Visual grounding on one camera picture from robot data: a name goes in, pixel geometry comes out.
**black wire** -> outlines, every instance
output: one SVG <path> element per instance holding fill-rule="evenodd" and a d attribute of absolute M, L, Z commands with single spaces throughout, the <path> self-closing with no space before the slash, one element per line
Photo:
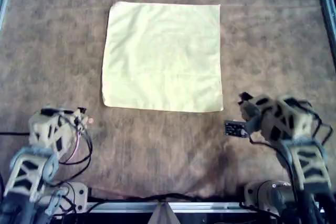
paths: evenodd
<path fill-rule="evenodd" d="M 72 189 L 72 192 L 73 192 L 73 203 L 76 202 L 76 193 L 75 193 L 75 189 L 74 187 L 72 186 L 72 184 L 70 184 L 69 182 L 66 182 Z"/>
<path fill-rule="evenodd" d="M 258 186 L 258 189 L 257 189 L 257 207 L 259 207 L 259 191 L 260 191 L 260 188 L 267 182 L 270 182 L 270 180 L 267 180 L 267 181 L 261 183 L 260 186 Z"/>
<path fill-rule="evenodd" d="M 65 216 L 66 214 L 68 214 L 69 212 L 73 211 L 74 214 L 77 213 L 76 211 L 76 205 L 66 196 L 62 196 L 62 198 L 70 204 L 70 207 L 68 209 L 64 209 L 61 205 L 59 206 L 59 208 L 63 211 L 63 214 L 55 214 L 53 215 L 53 217 L 58 217 L 58 216 Z"/>
<path fill-rule="evenodd" d="M 66 118 L 65 116 L 63 116 L 61 114 L 59 114 L 59 116 L 62 117 L 76 131 L 78 131 L 77 127 L 75 125 L 73 125 L 68 118 Z M 85 162 L 86 160 L 88 160 L 88 162 L 85 165 L 85 167 L 83 169 L 81 169 L 79 172 L 77 172 L 76 174 L 72 175 L 70 178 L 61 180 L 60 182 L 58 182 L 55 185 L 50 185 L 51 187 L 58 187 L 58 186 L 62 185 L 63 183 L 69 182 L 70 180 L 78 177 L 79 175 L 81 175 L 89 167 L 89 165 L 91 163 L 91 156 L 92 156 L 92 152 L 93 152 L 92 138 L 91 138 L 90 134 L 88 133 L 87 129 L 84 127 L 83 123 L 79 122 L 79 124 L 81 124 L 81 126 L 83 127 L 83 130 L 84 130 L 84 135 L 83 136 L 84 136 L 84 138 L 85 138 L 85 140 L 87 142 L 88 149 L 89 149 L 89 154 L 86 157 L 84 157 L 82 160 L 78 161 L 78 162 L 73 162 L 73 163 L 62 163 L 62 162 L 59 162 L 59 163 L 63 164 L 63 165 L 77 165 L 77 164 L 81 164 L 81 163 Z"/>
<path fill-rule="evenodd" d="M 72 150 L 71 154 L 69 155 L 69 157 L 64 161 L 64 162 L 61 162 L 59 161 L 58 163 L 61 164 L 61 165 L 68 165 L 68 161 L 73 157 L 73 155 L 75 154 L 75 151 L 78 149 L 77 148 L 77 145 L 79 144 L 79 138 L 77 136 L 78 132 L 76 131 L 76 143 L 75 143 L 75 146 L 74 146 L 74 149 Z"/>
<path fill-rule="evenodd" d="M 313 115 L 314 116 L 314 120 L 318 121 L 318 125 L 315 128 L 314 133 L 312 135 L 313 137 L 316 137 L 316 134 L 319 132 L 319 130 L 321 129 L 321 127 L 327 127 L 327 128 L 329 128 L 329 132 L 327 133 L 327 135 L 322 140 L 322 145 L 324 145 L 330 139 L 330 137 L 331 137 L 331 135 L 333 133 L 333 129 L 332 129 L 331 125 L 323 123 L 321 117 L 315 111 L 312 111 L 311 109 L 305 108 L 305 107 L 303 107 L 301 105 L 302 103 L 304 103 L 304 104 L 308 104 L 309 106 L 312 107 L 312 105 L 308 101 L 296 101 L 296 100 L 292 100 L 292 102 L 294 102 L 294 105 L 297 106 L 298 108 L 300 108 L 300 109 L 304 110 L 305 112 Z"/>
<path fill-rule="evenodd" d="M 272 212 L 264 211 L 264 210 L 261 210 L 261 209 L 255 208 L 255 207 L 247 207 L 247 206 L 244 206 L 242 202 L 239 202 L 239 206 L 243 209 L 251 210 L 251 211 L 257 212 L 257 213 L 262 214 L 262 215 L 272 216 L 272 217 L 276 218 L 280 223 L 282 223 L 280 216 L 275 215 Z"/>
<path fill-rule="evenodd" d="M 78 131 L 76 125 L 73 125 L 68 118 L 66 118 L 65 116 L 63 116 L 61 114 L 58 114 L 58 115 L 61 118 L 63 118 L 72 128 L 74 128 L 76 130 L 76 132 Z M 67 163 L 67 161 L 59 162 L 59 164 L 61 164 L 61 165 L 78 165 L 78 164 L 81 164 L 81 163 L 85 162 L 86 160 L 88 160 L 92 155 L 92 152 L 93 152 L 92 138 L 91 138 L 90 134 L 88 133 L 87 129 L 85 128 L 85 126 L 83 125 L 83 123 L 82 122 L 79 122 L 79 123 L 81 124 L 81 126 L 83 127 L 83 130 L 84 130 L 84 138 L 85 138 L 85 140 L 87 142 L 87 145 L 88 145 L 89 154 L 87 156 L 85 156 L 80 161 L 76 161 L 76 162 L 72 162 L 72 163 Z"/>
<path fill-rule="evenodd" d="M 4 199 L 4 193 L 5 193 L 5 183 L 4 183 L 4 179 L 0 173 L 0 202 L 2 202 L 2 200 Z"/>
<path fill-rule="evenodd" d="M 248 137 L 249 137 L 249 140 L 250 140 L 250 143 L 251 144 L 259 144 L 259 145 L 264 145 L 264 146 L 267 146 L 273 150 L 275 150 L 282 158 L 283 160 L 286 162 L 286 165 L 287 165 L 287 168 L 288 168 L 288 173 L 289 173 L 289 179 L 290 179 L 290 183 L 291 183 L 291 186 L 292 186 L 292 191 L 293 191 L 293 194 L 294 194 L 294 201 L 295 203 L 297 204 L 298 203 L 298 198 L 297 198 L 297 194 L 296 194 L 296 189 L 295 189 L 295 186 L 294 186 L 294 175 L 293 175 L 293 170 L 292 170 L 292 167 L 291 165 L 289 164 L 288 160 L 285 158 L 285 156 L 281 153 L 281 151 L 279 151 L 278 149 L 276 149 L 275 147 L 271 146 L 270 144 L 267 144 L 267 143 L 263 143 L 263 142 L 254 142 L 251 138 L 251 135 L 247 132 L 248 134 Z"/>
<path fill-rule="evenodd" d="M 29 132 L 0 132 L 0 136 L 29 136 Z"/>

